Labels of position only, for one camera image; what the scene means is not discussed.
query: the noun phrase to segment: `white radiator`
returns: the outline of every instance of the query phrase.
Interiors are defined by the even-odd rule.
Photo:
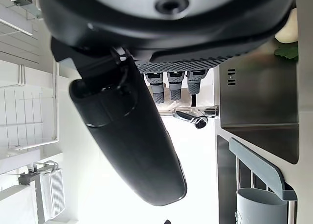
[[[40,174],[45,221],[51,220],[65,210],[62,170]]]

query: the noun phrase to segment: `black plastic housing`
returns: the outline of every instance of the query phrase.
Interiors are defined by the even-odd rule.
[[[163,206],[182,199],[185,177],[172,141],[143,77],[127,60],[118,85],[92,94],[82,80],[70,96],[88,130],[122,179],[146,202]]]

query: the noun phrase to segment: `faucet handle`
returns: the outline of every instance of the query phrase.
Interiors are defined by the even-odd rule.
[[[195,125],[197,129],[202,129],[207,125],[208,118],[204,115],[194,116],[185,112],[175,111],[173,117],[187,121]]]

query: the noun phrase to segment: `white wall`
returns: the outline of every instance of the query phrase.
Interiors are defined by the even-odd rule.
[[[69,78],[79,75],[63,67]],[[211,76],[207,85],[211,88]],[[213,91],[203,93],[213,102]],[[85,128],[67,93],[60,93],[60,142],[67,208],[55,219],[82,224],[217,223],[217,182],[214,126],[196,130],[176,119],[164,120],[182,162],[187,196],[166,207],[153,207],[138,198],[112,169]]]

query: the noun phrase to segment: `black cable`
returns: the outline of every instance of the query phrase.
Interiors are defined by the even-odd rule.
[[[192,101],[191,101],[191,106],[196,107],[197,106],[197,97],[195,94],[191,95]]]

